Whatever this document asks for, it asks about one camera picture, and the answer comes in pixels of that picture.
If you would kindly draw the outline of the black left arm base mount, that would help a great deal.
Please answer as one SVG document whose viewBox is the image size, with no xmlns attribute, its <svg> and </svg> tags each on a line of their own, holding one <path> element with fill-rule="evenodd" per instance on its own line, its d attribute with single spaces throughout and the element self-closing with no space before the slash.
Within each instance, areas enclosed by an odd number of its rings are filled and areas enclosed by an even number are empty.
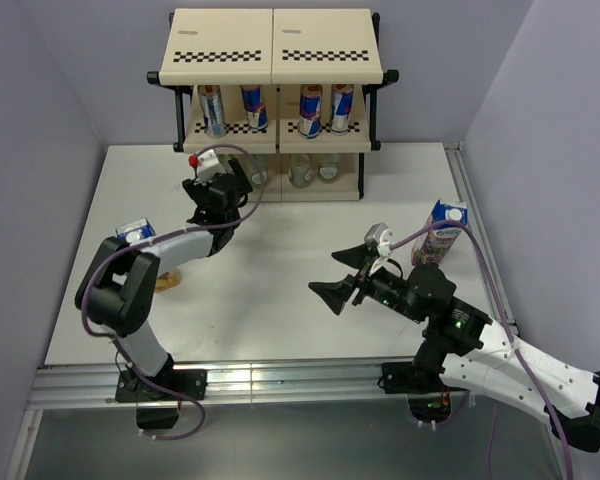
<svg viewBox="0 0 600 480">
<path fill-rule="evenodd" d="M 136 424 L 146 433 L 161 434 L 179 420 L 182 404 L 204 399 L 208 372 L 204 369 L 176 369 L 158 379 L 145 379 L 133 369 L 119 374 L 114 395 L 117 404 L 136 406 Z"/>
</svg>

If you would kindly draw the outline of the blue silver energy drink can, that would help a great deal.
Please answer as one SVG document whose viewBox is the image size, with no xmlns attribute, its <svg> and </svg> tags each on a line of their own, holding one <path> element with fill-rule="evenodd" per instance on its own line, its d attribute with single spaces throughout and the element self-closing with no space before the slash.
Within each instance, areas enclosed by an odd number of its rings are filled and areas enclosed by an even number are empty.
<svg viewBox="0 0 600 480">
<path fill-rule="evenodd" d="M 321 129 L 322 86 L 306 84 L 300 89 L 299 133 L 308 139 L 318 136 Z"/>
<path fill-rule="evenodd" d="M 354 86 L 352 84 L 333 84 L 331 86 L 331 133 L 344 135 L 349 132 L 353 100 Z"/>
</svg>

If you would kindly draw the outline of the blue Fontana juice carton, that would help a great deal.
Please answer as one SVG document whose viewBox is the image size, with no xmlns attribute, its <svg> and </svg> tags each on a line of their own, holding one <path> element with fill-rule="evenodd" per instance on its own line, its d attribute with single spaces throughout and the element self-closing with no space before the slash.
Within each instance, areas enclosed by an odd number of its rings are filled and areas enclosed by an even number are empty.
<svg viewBox="0 0 600 480">
<path fill-rule="evenodd" d="M 155 235 L 155 229 L 147 218 L 141 218 L 115 228 L 115 236 L 128 244 L 134 244 Z M 178 269 L 166 272 L 156 279 L 154 292 L 159 293 L 174 288 L 180 282 L 181 275 Z"/>
</svg>

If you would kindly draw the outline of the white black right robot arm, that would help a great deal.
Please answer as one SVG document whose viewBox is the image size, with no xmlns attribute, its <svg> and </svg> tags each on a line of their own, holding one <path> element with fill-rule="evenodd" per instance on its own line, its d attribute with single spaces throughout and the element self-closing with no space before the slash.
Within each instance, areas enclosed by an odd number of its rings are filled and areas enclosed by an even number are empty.
<svg viewBox="0 0 600 480">
<path fill-rule="evenodd" d="M 425 325 L 412 360 L 382 365 L 378 385 L 385 393 L 471 391 L 535 417 L 575 449 L 600 450 L 600 371 L 578 369 L 509 338 L 501 323 L 455 297 L 455 284 L 435 264 L 398 276 L 384 267 L 373 271 L 363 245 L 332 256 L 356 274 L 309 288 L 335 314 L 369 298 Z"/>
</svg>

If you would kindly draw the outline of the clear glass bottle green cap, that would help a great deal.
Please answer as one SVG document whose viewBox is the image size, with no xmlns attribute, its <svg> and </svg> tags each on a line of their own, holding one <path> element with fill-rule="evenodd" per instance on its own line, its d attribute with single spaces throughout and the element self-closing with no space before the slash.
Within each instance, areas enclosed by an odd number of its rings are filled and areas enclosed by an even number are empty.
<svg viewBox="0 0 600 480">
<path fill-rule="evenodd" d="M 313 179 L 311 157 L 306 153 L 295 153 L 289 157 L 289 181 L 293 188 L 308 187 Z"/>
<path fill-rule="evenodd" d="M 338 179 L 340 157 L 337 153 L 321 153 L 317 155 L 317 172 L 321 181 L 333 183 Z"/>
<path fill-rule="evenodd" d="M 264 187 L 269 176 L 269 156 L 255 154 L 253 157 L 247 157 L 244 162 L 244 169 L 254 187 Z"/>
<path fill-rule="evenodd" d="M 229 173 L 230 172 L 230 167 L 229 167 L 229 163 L 228 163 L 229 156 L 225 155 L 225 154 L 218 154 L 217 158 L 218 158 L 219 163 L 222 165 L 224 171 L 226 173 Z"/>
</svg>

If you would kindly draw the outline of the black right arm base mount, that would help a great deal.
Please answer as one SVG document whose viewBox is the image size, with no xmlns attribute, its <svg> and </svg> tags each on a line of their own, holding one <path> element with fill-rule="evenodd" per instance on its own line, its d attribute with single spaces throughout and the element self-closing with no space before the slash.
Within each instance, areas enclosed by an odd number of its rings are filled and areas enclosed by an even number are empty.
<svg viewBox="0 0 600 480">
<path fill-rule="evenodd" d="M 406 395 L 409 412 L 423 423 L 449 422 L 466 401 L 463 397 L 454 408 L 452 393 L 465 390 L 444 385 L 437 376 L 415 369 L 411 361 L 382 363 L 377 386 L 387 395 Z"/>
</svg>

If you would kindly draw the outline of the blue purple berry juice carton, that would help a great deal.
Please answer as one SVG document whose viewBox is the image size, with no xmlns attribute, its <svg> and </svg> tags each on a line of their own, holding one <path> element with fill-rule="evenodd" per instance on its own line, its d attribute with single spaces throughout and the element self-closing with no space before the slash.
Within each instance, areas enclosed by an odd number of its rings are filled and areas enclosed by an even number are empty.
<svg viewBox="0 0 600 480">
<path fill-rule="evenodd" d="M 453 220 L 463 225 L 467 225 L 467 204 L 465 202 L 453 202 L 439 199 L 432 208 L 425 225 L 437 223 L 442 220 Z M 444 224 L 421 234 L 414 241 L 412 246 L 412 265 L 439 265 L 461 233 L 461 228 L 452 224 Z"/>
</svg>

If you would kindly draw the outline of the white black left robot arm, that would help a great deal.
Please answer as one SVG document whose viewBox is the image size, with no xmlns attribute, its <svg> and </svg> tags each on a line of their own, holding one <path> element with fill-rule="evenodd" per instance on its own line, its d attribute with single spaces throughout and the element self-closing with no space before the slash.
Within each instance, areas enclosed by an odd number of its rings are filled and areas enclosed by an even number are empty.
<svg viewBox="0 0 600 480">
<path fill-rule="evenodd" d="M 239 160 L 222 162 L 208 150 L 190 157 L 194 176 L 182 187 L 195 204 L 181 230 L 131 241 L 105 238 L 75 294 L 83 328 L 109 338 L 131 363 L 139 388 L 163 399 L 178 388 L 174 360 L 159 343 L 148 317 L 158 278 L 194 260 L 218 254 L 245 219 L 240 209 L 253 191 Z"/>
</svg>

